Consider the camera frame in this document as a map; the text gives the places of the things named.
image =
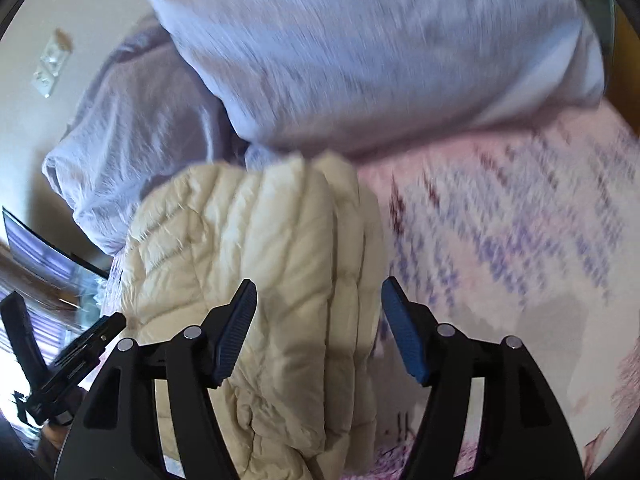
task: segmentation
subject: wall plate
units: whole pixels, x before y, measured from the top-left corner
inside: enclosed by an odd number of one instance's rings
[[[56,77],[52,75],[42,65],[38,65],[36,71],[33,73],[33,79],[31,85],[44,97],[49,97],[53,91],[53,87],[56,85]]]
[[[42,66],[54,77],[60,75],[60,70],[71,54],[71,47],[63,33],[56,30],[40,55]]]

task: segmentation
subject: bedding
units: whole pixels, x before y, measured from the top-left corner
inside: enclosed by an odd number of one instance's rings
[[[243,479],[337,480],[373,460],[367,371],[386,257],[378,204],[335,155],[262,172],[191,166],[155,189],[131,225],[122,263],[123,336],[167,340],[258,290],[231,377],[210,390]],[[166,384],[156,384],[164,453],[177,459]]]
[[[153,188],[194,162],[232,160],[236,141],[220,99],[148,16],[106,59],[42,172],[114,255]]]
[[[640,144],[606,102],[544,128],[461,134],[366,164],[388,273],[468,336],[522,338],[568,419],[588,475],[640,405]],[[382,322],[369,365],[377,462],[398,478],[428,392]],[[482,403],[472,388],[457,473],[472,467]]]
[[[353,156],[604,88],[577,0],[149,1],[238,135],[276,151]]]

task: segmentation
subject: quilted jacket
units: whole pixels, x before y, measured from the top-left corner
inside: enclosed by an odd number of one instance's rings
[[[254,320],[233,374],[210,390],[231,458],[247,480],[337,480],[372,464],[367,359],[385,263],[375,195],[341,158],[192,166],[130,227],[127,335],[167,340],[251,279]],[[156,396],[164,453],[178,459],[165,383]]]

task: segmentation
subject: mattress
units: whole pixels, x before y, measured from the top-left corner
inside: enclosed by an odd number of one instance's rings
[[[543,128],[457,135],[359,171],[380,203],[388,273],[469,337],[521,337],[587,475],[640,404],[639,162],[637,139],[602,102]],[[378,460],[366,478],[396,478],[428,389],[405,373],[384,321],[370,371]],[[478,381],[458,474],[475,457]]]

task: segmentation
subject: pink blanket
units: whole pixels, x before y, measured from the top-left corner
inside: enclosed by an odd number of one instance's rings
[[[639,162],[639,143],[603,102],[541,130],[460,135],[360,170],[380,202],[389,273],[468,336],[523,339],[587,474],[640,404]],[[367,478],[395,478],[428,394],[385,326],[378,343],[380,453]],[[481,401],[479,383],[459,473],[473,465]]]

